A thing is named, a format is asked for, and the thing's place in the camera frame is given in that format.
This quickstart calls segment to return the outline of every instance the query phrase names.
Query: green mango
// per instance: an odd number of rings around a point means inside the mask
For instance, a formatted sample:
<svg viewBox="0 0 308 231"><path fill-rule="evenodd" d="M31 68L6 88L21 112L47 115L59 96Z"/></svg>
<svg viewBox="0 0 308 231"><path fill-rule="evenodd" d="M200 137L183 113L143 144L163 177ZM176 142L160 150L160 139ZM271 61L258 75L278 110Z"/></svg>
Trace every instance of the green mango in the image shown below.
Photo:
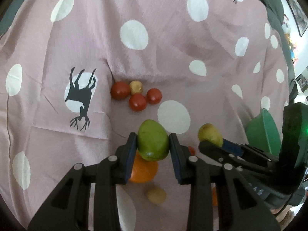
<svg viewBox="0 0 308 231"><path fill-rule="evenodd" d="M166 130L153 120L145 120L138 130L138 151L147 161L163 160L169 154L169 137Z"/></svg>

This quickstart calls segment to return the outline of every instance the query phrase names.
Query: picture frame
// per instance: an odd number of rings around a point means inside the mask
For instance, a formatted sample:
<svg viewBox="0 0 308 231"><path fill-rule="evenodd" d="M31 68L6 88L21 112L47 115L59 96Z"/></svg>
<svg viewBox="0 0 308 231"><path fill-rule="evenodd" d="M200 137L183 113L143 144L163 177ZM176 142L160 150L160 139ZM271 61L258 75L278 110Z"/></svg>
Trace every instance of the picture frame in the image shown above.
<svg viewBox="0 0 308 231"><path fill-rule="evenodd" d="M298 33L302 37L306 29L308 28L307 15L304 13L303 9L301 8L297 0L287 0L287 3L295 19Z"/></svg>

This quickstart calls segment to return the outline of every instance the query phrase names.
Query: orange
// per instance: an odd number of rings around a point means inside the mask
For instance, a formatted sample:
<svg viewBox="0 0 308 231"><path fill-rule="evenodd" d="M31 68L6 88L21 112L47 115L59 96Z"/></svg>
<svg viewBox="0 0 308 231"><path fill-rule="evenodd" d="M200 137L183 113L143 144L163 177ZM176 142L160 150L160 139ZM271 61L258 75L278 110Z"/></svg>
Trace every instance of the orange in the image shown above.
<svg viewBox="0 0 308 231"><path fill-rule="evenodd" d="M218 206L216 188L212 188L212 201L213 201L213 206Z"/></svg>
<svg viewBox="0 0 308 231"><path fill-rule="evenodd" d="M146 161L136 152L130 181L145 183L154 179L158 169L157 161Z"/></svg>

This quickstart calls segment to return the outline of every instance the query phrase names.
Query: tomato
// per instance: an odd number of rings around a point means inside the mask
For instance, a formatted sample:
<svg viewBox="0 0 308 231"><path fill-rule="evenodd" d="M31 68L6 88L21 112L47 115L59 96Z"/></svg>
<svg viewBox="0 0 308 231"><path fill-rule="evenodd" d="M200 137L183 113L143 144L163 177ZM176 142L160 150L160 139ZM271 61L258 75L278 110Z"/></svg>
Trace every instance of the tomato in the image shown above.
<svg viewBox="0 0 308 231"><path fill-rule="evenodd" d="M111 97L115 100L123 100L131 93L131 88L125 82L116 82L110 90Z"/></svg>
<svg viewBox="0 0 308 231"><path fill-rule="evenodd" d="M147 92L147 101L152 105L160 103L162 97L161 91L157 88L152 88Z"/></svg>
<svg viewBox="0 0 308 231"><path fill-rule="evenodd" d="M129 99L129 107L133 111L142 111L147 107L147 99L142 94L134 94Z"/></svg>
<svg viewBox="0 0 308 231"><path fill-rule="evenodd" d="M192 156L194 156L196 154L196 151L193 147L188 146L189 152L191 153Z"/></svg>

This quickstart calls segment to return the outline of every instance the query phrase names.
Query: green bowl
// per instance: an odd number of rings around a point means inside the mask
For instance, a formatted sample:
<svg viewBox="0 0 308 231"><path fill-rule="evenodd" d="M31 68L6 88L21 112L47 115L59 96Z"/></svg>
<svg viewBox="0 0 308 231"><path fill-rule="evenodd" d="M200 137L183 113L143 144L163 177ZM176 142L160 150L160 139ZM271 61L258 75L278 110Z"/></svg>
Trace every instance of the green bowl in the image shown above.
<svg viewBox="0 0 308 231"><path fill-rule="evenodd" d="M280 136L269 111L262 109L261 113L248 124L245 131L250 146L279 156Z"/></svg>

